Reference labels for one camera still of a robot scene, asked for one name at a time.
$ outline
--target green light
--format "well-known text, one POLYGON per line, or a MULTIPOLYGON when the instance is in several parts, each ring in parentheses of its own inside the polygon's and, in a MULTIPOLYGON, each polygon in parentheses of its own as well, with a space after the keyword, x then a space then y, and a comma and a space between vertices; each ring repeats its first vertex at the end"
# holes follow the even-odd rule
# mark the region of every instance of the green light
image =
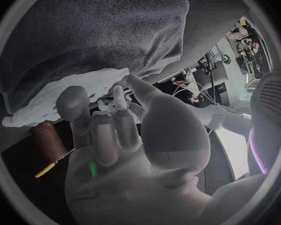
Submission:
POLYGON ((98 173, 97 173, 97 167, 96 167, 95 162, 94 161, 90 161, 88 163, 88 166, 89 166, 89 169, 90 169, 90 172, 91 172, 92 179, 93 180, 97 179, 98 173))

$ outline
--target purple light strip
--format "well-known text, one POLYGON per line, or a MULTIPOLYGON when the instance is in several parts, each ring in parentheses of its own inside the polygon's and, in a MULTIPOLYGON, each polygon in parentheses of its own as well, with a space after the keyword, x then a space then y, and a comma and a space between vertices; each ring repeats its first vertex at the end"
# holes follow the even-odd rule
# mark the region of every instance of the purple light strip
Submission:
POLYGON ((263 162, 262 162, 262 160, 260 159, 260 157, 258 156, 258 154, 257 154, 257 152, 255 150, 255 144, 254 144, 254 141, 253 141, 252 130, 250 130, 249 142, 250 142, 251 151, 252 151, 252 153, 254 155, 254 158, 255 158, 255 160, 256 160, 260 170, 262 171, 263 174, 267 174, 268 171, 263 166, 263 162))

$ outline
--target wooden handle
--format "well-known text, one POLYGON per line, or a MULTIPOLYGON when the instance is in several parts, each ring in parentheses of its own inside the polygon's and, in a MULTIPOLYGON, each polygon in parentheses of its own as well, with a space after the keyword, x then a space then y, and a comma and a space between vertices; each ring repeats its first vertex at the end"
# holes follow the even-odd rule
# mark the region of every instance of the wooden handle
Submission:
POLYGON ((67 150, 51 121, 45 121, 30 130, 31 136, 47 165, 62 159, 67 150))

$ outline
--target brown cylinder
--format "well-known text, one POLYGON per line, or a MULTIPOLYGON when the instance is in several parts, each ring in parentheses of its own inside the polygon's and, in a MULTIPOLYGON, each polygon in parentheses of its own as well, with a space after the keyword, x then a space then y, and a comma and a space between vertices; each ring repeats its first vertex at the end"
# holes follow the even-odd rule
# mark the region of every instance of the brown cylinder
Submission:
POLYGON ((62 159, 67 154, 67 150, 52 122, 42 122, 33 127, 30 133, 36 147, 48 165, 62 159))

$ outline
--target gray towel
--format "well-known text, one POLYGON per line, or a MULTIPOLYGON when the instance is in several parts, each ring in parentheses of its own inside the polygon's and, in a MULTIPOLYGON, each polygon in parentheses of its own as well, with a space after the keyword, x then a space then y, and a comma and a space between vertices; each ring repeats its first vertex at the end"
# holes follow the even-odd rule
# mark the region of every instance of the gray towel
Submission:
POLYGON ((129 68, 138 77, 160 73, 182 54, 188 9, 188 0, 39 0, 0 58, 7 111, 15 113, 47 83, 73 74, 103 68, 129 68))

